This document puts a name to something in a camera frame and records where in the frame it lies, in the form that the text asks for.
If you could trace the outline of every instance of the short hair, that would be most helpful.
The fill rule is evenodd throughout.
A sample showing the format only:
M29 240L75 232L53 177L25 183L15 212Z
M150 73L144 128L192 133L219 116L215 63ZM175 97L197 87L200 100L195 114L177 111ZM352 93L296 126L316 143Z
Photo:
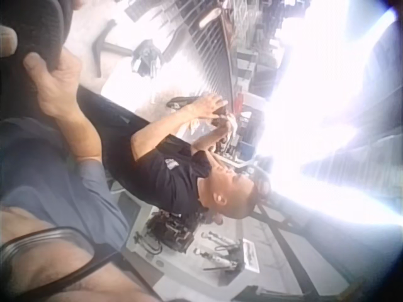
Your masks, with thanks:
M233 219L243 219L248 217L254 211L254 208L261 200L261 195L259 193L259 189L255 184L252 188L251 193L246 199L246 202L242 202L240 198L235 203L235 206L228 207L224 210L224 215L233 218Z

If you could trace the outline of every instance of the black polo shirt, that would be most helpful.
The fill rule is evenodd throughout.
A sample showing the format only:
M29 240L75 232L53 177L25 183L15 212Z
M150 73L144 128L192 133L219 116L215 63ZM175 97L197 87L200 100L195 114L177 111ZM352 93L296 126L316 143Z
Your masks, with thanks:
M211 165L204 151L193 156L190 145L177 138L134 161L130 139L119 140L109 153L108 168L119 183L146 203L174 214L206 211L199 202L197 179L206 178Z

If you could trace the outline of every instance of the bright light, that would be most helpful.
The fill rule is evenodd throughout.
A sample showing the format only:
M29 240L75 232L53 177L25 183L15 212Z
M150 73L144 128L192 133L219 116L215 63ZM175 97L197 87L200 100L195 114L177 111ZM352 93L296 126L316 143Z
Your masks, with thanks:
M403 217L357 189L301 174L303 164L323 159L357 133L349 125L323 127L348 107L362 86L366 61L396 20L387 11L359 41L344 37L348 0L312 1L302 22L289 20L277 34L295 37L293 57L265 112L258 153L273 157L272 189L306 207L354 223L398 224Z
M295 0L284 0L285 5L295 6Z
M403 226L403 217L350 187L339 187L302 175L274 177L272 190L303 206L352 223Z
M297 44L301 37L303 23L304 19L302 18L285 18L281 24L281 29L276 30L275 37L280 38L285 45Z

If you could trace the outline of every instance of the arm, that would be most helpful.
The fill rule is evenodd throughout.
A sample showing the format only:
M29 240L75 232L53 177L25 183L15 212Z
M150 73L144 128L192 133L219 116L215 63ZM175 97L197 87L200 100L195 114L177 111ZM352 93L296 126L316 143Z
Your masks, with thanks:
M77 161L102 161L101 140L94 126L77 104L77 88L81 63L63 49L59 65L49 72L45 61L30 53L24 59L25 68L38 89L42 111L55 118Z
M220 127L214 129L209 134L200 137L191 145L191 154L195 154L197 151L207 151L211 146L216 144L219 140L228 134L228 129Z
M67 118L58 119L57 124L78 162L88 159L102 162L101 139L81 110Z
M155 121L132 135L131 146L135 160L155 149L157 145L174 129L193 119L186 110L179 110Z
M227 102L221 100L218 96L204 96L179 111L147 125L136 132L131 138L134 159L138 160L155 149L161 140L184 123L195 118L219 117L213 114L213 112L226 104Z

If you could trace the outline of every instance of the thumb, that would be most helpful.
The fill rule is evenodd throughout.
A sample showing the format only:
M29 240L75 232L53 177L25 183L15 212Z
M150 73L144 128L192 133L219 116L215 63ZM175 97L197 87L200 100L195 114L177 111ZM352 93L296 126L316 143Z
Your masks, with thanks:
M47 81L52 80L46 62L35 52L31 52L25 57L24 67L37 86L42 86Z

